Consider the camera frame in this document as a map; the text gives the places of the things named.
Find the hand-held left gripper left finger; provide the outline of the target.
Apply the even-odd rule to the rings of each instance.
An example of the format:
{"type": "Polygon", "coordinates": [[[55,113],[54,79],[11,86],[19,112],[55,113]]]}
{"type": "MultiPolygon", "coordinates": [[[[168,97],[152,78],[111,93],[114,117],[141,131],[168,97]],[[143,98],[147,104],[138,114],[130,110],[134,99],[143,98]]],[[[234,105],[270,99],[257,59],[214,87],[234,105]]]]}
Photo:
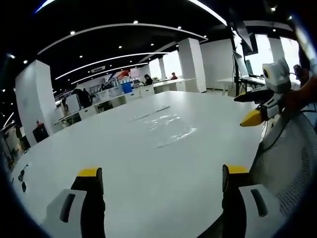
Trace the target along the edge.
{"type": "Polygon", "coordinates": [[[46,232],[52,238],[104,238],[102,168],[83,169],[46,210],[46,232]]]}

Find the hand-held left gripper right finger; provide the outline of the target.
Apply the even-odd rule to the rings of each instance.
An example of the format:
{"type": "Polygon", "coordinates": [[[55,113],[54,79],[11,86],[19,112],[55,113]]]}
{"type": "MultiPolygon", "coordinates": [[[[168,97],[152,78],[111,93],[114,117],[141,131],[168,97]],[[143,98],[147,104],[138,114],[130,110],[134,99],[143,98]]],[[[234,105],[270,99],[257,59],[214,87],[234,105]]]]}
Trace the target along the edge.
{"type": "Polygon", "coordinates": [[[278,200],[245,167],[223,165],[222,192],[224,238],[271,238],[281,227],[278,200]]]}

